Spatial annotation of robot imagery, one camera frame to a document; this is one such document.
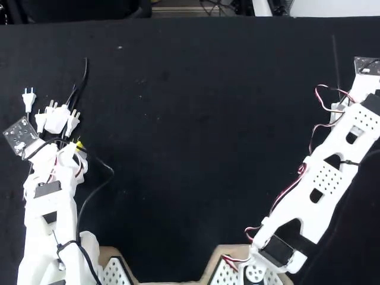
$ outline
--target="electrical plug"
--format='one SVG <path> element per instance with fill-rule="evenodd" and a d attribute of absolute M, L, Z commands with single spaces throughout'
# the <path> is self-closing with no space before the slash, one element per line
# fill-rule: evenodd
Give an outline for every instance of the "electrical plug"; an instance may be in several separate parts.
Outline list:
<path fill-rule="evenodd" d="M 66 137 L 70 137 L 71 136 L 71 133 L 72 131 L 77 127 L 77 125 L 79 124 L 79 115 L 81 113 L 78 112 L 77 113 L 77 110 L 74 109 L 71 113 L 71 115 L 69 116 L 69 118 L 67 119 L 67 128 L 66 128 L 66 133 L 65 133 L 65 136 Z"/>
<path fill-rule="evenodd" d="M 67 108 L 67 105 L 65 104 L 63 104 L 61 107 L 53 107 L 52 111 L 51 109 L 48 109 L 46 123 L 44 127 L 45 130 L 47 130 L 51 134 L 59 134 L 60 132 L 62 132 L 69 116 L 70 111 Z"/>
<path fill-rule="evenodd" d="M 45 107 L 45 114 L 48 117 L 51 113 L 53 113 L 54 109 L 57 108 L 58 102 L 54 103 L 54 100 L 50 101 L 50 104 Z"/>
<path fill-rule="evenodd" d="M 25 112 L 30 113 L 31 107 L 36 99 L 36 95 L 34 93 L 33 87 L 30 89 L 30 93 L 27 92 L 27 89 L 25 88 L 24 94 L 23 94 L 23 101 L 25 104 Z"/>
<path fill-rule="evenodd" d="M 38 110 L 38 114 L 35 114 L 34 117 L 36 118 L 37 133 L 41 134 L 46 123 L 47 114 L 40 113 L 40 110 Z"/>

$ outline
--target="white perforated panel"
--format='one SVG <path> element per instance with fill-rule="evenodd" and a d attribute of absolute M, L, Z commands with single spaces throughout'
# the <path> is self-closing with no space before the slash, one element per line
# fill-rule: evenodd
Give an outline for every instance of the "white perforated panel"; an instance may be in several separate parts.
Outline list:
<path fill-rule="evenodd" d="M 319 169 L 315 169 L 313 184 L 323 194 L 332 195 L 340 187 L 342 180 L 342 173 L 338 169 L 322 161 Z"/>
<path fill-rule="evenodd" d="M 221 259 L 209 285 L 238 285 L 238 273 Z"/>
<path fill-rule="evenodd" d="M 278 275 L 274 273 L 273 271 L 267 270 L 264 278 L 266 281 L 266 285 L 283 285 L 283 282 L 280 280 Z"/>
<path fill-rule="evenodd" d="M 264 285 L 283 285 L 276 273 L 270 271 L 260 262 L 255 265 L 242 267 L 245 270 L 246 278 L 254 283 L 259 284 L 264 279 Z M 239 273 L 236 272 L 224 259 L 221 259 L 214 275 L 208 285 L 238 285 Z"/>
<path fill-rule="evenodd" d="M 365 132 L 374 132 L 375 136 L 380 127 L 379 116 L 363 106 L 355 108 L 354 124 Z"/>
<path fill-rule="evenodd" d="M 132 285 L 118 258 L 111 258 L 104 268 L 102 285 Z"/>

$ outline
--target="white robotic arm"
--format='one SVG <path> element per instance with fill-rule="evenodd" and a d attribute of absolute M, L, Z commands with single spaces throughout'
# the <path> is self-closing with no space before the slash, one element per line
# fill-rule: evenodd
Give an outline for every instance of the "white robotic arm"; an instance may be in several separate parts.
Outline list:
<path fill-rule="evenodd" d="M 265 217 L 253 238 L 250 260 L 245 266 L 264 266 L 276 273 L 296 273 L 307 256 L 275 232 L 298 219 L 299 234 L 316 245 L 330 225 L 335 207 L 347 191 L 373 143 L 380 136 L 380 73 L 377 59 L 356 58 L 356 78 L 348 97 L 333 104 L 333 129 L 302 165 L 299 183 Z M 338 168 L 326 162 L 337 155 Z"/>

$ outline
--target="gray floor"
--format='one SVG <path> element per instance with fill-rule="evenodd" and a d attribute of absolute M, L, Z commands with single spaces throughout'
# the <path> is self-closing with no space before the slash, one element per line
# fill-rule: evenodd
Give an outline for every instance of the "gray floor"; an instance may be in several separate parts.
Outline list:
<path fill-rule="evenodd" d="M 229 5 L 232 0 L 222 0 L 221 3 Z M 219 8 L 204 0 L 201 6 L 199 0 L 161 0 L 153 5 L 153 18 L 173 17 L 234 17 L 233 8 Z"/>

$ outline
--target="black tabletop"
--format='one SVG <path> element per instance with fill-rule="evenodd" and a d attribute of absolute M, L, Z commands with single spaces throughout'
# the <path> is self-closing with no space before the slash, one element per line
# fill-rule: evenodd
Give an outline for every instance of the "black tabletop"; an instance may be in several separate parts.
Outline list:
<path fill-rule="evenodd" d="M 140 281 L 197 280 L 217 245 L 248 242 L 244 228 L 259 224 L 296 177 L 313 125 L 329 119 L 313 87 L 349 90 L 353 57 L 380 55 L 379 24 L 197 18 L 0 27 L 0 126 L 23 116 L 25 87 L 37 93 L 34 112 L 50 99 L 63 103 L 88 57 L 73 138 L 115 178 L 88 205 L 83 228 L 119 248 Z M 336 100 L 326 93 L 327 103 Z M 0 153 L 0 283 L 14 284 L 29 166 L 5 139 Z M 90 162 L 79 205 L 99 168 Z M 375 158 L 361 167 L 296 284 L 376 284 L 377 169 Z"/>

